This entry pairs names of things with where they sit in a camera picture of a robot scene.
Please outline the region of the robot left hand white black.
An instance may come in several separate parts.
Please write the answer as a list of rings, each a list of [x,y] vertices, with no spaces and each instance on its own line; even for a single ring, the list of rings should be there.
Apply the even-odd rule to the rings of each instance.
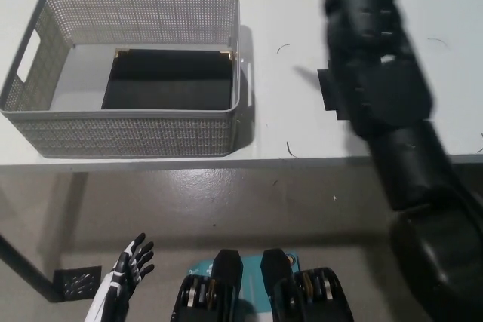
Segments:
[[[154,270],[154,265],[145,266],[154,256],[154,242],[142,246],[146,234],[141,233],[121,252],[111,270],[102,279],[94,296],[85,322],[125,321],[129,300],[138,284]]]

